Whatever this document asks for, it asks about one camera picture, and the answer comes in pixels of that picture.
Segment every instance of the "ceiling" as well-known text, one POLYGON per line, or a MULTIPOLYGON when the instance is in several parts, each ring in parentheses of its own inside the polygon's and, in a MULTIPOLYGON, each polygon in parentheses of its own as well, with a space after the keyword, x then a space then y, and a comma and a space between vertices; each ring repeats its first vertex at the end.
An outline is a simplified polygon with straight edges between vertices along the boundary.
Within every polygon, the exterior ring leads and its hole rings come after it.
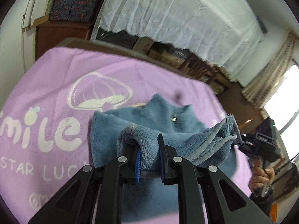
POLYGON ((299 36, 299 23, 284 0, 247 0, 256 15, 299 36))

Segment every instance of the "black sleeve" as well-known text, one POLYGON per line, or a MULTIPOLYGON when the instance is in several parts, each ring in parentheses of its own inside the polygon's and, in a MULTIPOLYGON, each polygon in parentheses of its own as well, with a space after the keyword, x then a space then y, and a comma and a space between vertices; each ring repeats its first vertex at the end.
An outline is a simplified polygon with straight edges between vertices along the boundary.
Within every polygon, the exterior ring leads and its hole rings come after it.
POLYGON ((267 215, 269 216, 273 202, 273 188, 270 187, 265 198, 256 197, 251 194, 250 199, 267 215))

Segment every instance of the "dark patterned fabric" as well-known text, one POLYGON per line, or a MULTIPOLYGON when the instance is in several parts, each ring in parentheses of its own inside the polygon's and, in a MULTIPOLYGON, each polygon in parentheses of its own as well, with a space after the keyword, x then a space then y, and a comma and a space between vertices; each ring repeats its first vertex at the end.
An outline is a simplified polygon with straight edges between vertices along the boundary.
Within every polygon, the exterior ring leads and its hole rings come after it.
POLYGON ((242 90, 243 96, 255 108, 261 108, 266 103, 269 95, 283 80, 284 74, 292 64, 296 35, 289 33, 288 38, 277 51, 268 64, 256 75, 254 79, 242 90))

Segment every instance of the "person's arm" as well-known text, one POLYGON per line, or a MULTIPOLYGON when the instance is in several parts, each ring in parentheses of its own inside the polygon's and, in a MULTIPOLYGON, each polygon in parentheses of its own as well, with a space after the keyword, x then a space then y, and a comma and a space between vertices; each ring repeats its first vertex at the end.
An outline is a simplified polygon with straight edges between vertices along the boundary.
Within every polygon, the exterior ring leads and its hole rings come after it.
POLYGON ((252 162, 252 177, 248 184, 252 194, 250 199, 267 215, 269 216, 273 202, 273 188, 271 187, 265 198, 257 197, 253 193, 255 189, 262 187, 266 182, 272 184, 275 172, 273 168, 268 168, 265 171, 261 168, 262 163, 256 159, 252 162))

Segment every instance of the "white sheet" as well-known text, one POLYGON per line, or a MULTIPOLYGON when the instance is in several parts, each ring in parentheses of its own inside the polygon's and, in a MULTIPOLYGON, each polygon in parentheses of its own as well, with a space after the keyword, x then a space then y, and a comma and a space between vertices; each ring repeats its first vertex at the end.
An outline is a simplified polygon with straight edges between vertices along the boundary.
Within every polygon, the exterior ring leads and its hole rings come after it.
POLYGON ((98 28, 189 49, 234 79, 263 35, 246 0, 106 0, 98 28))

